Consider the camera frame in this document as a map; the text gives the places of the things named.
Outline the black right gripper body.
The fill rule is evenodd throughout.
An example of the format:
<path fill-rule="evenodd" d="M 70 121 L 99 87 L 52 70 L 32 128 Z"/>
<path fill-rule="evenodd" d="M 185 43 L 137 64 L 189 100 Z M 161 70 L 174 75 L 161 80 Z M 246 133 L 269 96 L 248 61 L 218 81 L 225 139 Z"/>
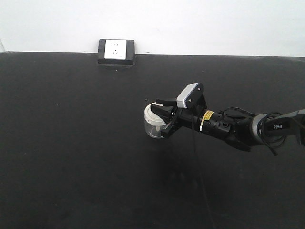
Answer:
<path fill-rule="evenodd" d="M 181 127 L 193 129 L 194 131 L 200 131 L 200 122 L 206 107 L 195 106 L 189 109 L 181 109 L 175 107 L 176 114 L 173 119 L 166 123 L 166 127 L 161 131 L 161 135 L 164 138 L 169 138 L 172 134 L 178 131 Z"/>

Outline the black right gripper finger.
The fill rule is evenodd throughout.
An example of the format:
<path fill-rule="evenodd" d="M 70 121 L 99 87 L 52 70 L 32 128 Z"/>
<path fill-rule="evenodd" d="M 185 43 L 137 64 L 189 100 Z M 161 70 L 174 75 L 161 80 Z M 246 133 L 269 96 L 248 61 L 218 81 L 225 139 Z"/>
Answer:
<path fill-rule="evenodd" d="M 165 107 L 176 107 L 177 106 L 177 101 L 176 98 L 165 98 L 165 99 L 156 99 L 156 103 L 161 104 L 162 106 Z"/>
<path fill-rule="evenodd" d="M 173 106 L 151 105 L 151 111 L 160 117 L 165 123 L 169 123 L 176 114 Z"/>

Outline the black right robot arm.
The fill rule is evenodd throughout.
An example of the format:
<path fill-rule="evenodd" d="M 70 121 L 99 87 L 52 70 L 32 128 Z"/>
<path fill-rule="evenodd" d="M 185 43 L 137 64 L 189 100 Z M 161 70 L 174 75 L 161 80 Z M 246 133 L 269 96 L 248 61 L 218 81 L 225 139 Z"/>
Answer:
<path fill-rule="evenodd" d="M 187 107 L 180 108 L 177 101 L 160 100 L 150 105 L 150 110 L 165 122 L 161 136 L 169 138 L 181 127 L 220 139 L 242 151 L 251 151 L 253 146 L 265 145 L 272 154 L 278 154 L 286 138 L 294 135 L 299 144 L 305 143 L 305 111 L 288 114 L 270 112 L 256 114 L 239 107 L 223 111 L 208 110 L 204 96 L 197 100 L 187 99 Z"/>

